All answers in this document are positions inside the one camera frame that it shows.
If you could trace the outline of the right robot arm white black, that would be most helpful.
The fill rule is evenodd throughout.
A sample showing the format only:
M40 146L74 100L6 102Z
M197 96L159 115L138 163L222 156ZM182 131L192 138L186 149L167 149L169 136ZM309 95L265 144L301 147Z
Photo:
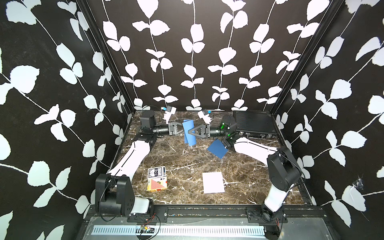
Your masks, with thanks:
M243 137L238 131L233 116L223 116L220 125L212 128L208 117L203 125L187 130L187 133L198 138L216 137L228 150L249 156L268 167L271 182L270 191L261 205L260 215L270 222L275 215L283 211L289 191L301 178L303 172L292 152L285 146L268 147Z

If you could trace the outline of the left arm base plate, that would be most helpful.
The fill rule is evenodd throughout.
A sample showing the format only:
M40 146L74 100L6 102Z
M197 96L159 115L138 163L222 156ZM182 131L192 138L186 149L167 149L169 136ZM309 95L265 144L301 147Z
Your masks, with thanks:
M145 214L129 215L127 223L144 224L149 221L150 224L166 223L168 219L169 208L165 205L154 205L150 207L149 211Z

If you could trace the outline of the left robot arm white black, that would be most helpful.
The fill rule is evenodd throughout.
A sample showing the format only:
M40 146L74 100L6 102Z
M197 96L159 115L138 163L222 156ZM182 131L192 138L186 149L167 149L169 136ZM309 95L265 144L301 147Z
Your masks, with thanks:
M95 207L101 217L154 214L153 200L136 197L131 180L159 136L176 136L184 129L182 123L169 123L168 120L165 125L158 125L153 110L143 111L140 121L139 131L128 152L108 173L100 174L96 179Z

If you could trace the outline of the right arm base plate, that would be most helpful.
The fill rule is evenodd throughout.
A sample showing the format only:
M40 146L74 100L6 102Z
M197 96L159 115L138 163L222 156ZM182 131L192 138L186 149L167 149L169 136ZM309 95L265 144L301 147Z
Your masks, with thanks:
M249 223L257 223L260 225L277 225L287 223L284 208L280 208L277 212L272 212L265 206L247 207L246 215Z

